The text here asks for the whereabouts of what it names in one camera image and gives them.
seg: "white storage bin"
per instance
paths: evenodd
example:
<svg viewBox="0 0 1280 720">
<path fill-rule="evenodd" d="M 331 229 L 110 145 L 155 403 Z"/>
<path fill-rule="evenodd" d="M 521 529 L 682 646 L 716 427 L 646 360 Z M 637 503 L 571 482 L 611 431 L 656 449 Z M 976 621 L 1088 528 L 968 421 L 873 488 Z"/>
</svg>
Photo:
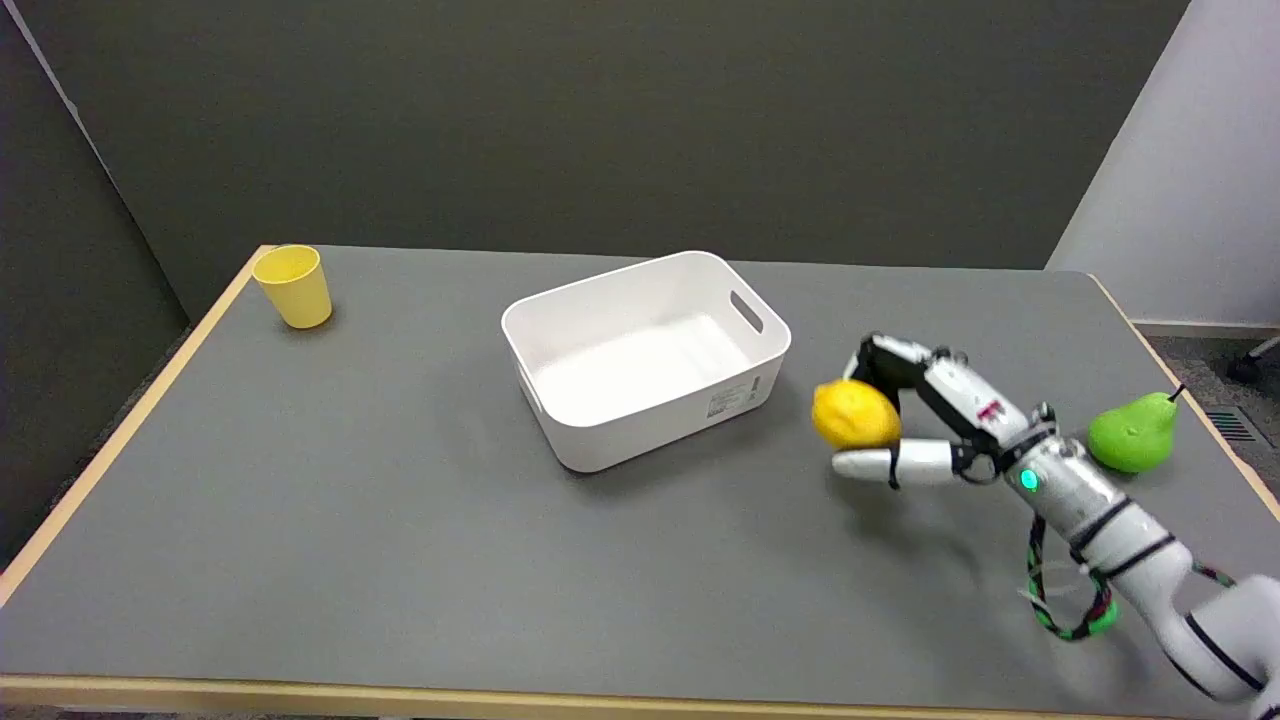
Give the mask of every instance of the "white storage bin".
<svg viewBox="0 0 1280 720">
<path fill-rule="evenodd" d="M 701 251 L 526 297 L 502 329 L 552 450 L 581 473 L 758 407 L 791 346 L 782 318 Z"/>
</svg>

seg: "gray tabletop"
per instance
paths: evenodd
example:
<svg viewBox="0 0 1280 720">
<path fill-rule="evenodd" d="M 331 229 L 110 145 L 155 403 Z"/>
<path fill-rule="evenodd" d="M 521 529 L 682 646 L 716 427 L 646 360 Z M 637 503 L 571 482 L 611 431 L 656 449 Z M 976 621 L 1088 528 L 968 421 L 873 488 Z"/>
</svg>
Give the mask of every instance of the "gray tabletop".
<svg viewBox="0 0 1280 720">
<path fill-rule="evenodd" d="M 288 331 L 244 288 L 0 610 L 0 673 L 1234 716 L 1132 612 L 1075 646 L 1036 624 L 1012 493 L 852 487 L 808 421 L 873 329 L 1068 425 L 1167 389 L 1089 278 L 735 263 L 794 333 L 773 397 L 576 477 L 498 320 L 627 260 L 321 252 L 333 320 Z M 1192 413 L 1125 483 L 1204 560 L 1280 575 L 1280 524 Z"/>
</svg>

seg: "yellow cup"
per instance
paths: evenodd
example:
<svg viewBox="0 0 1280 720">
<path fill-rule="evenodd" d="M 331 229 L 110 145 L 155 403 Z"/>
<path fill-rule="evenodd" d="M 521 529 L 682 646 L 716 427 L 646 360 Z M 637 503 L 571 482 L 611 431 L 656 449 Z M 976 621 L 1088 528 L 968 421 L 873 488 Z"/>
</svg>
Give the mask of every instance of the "yellow cup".
<svg viewBox="0 0 1280 720">
<path fill-rule="evenodd" d="M 308 245 L 282 245 L 253 264 L 253 279 L 289 325 L 306 329 L 329 319 L 329 286 L 320 254 Z"/>
</svg>

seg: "red logo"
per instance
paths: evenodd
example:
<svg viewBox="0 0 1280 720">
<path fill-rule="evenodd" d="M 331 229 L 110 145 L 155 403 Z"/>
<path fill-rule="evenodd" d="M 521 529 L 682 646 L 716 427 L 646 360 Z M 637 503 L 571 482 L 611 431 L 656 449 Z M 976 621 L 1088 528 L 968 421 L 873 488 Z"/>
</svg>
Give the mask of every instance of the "red logo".
<svg viewBox="0 0 1280 720">
<path fill-rule="evenodd" d="M 1000 416 L 1005 411 L 1005 406 L 1000 404 L 998 400 L 992 400 L 991 405 L 983 407 L 978 411 L 978 420 L 982 423 L 989 423 Z"/>
</svg>

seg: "robot finger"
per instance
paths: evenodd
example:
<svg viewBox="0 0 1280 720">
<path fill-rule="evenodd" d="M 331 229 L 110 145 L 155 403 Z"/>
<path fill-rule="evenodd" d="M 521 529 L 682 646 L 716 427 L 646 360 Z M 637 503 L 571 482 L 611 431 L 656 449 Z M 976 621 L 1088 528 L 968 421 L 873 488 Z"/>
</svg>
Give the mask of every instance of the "robot finger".
<svg viewBox="0 0 1280 720">
<path fill-rule="evenodd" d="M 890 447 L 849 450 L 831 459 L 836 474 L 902 486 L 941 486 L 960 480 L 952 470 L 955 447 L 945 439 L 904 439 Z"/>
</svg>

